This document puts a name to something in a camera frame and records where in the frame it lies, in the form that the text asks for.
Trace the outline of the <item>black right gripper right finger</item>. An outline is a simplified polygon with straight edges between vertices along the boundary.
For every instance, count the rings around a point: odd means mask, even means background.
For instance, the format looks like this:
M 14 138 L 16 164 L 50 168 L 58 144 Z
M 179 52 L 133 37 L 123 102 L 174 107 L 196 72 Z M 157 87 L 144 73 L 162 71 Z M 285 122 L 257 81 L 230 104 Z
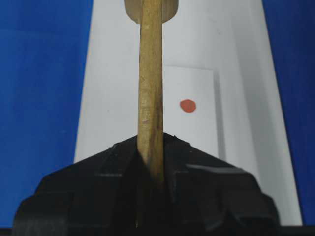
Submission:
M 164 135 L 167 194 L 161 236 L 278 236 L 273 199 L 238 167 Z

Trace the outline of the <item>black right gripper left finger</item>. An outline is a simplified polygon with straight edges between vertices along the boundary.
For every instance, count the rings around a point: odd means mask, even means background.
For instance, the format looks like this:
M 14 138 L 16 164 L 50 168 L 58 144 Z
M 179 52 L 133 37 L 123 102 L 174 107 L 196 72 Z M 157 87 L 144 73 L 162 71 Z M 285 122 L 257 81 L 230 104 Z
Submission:
M 137 138 L 46 175 L 15 214 L 14 236 L 124 236 L 144 234 L 137 221 L 142 162 Z

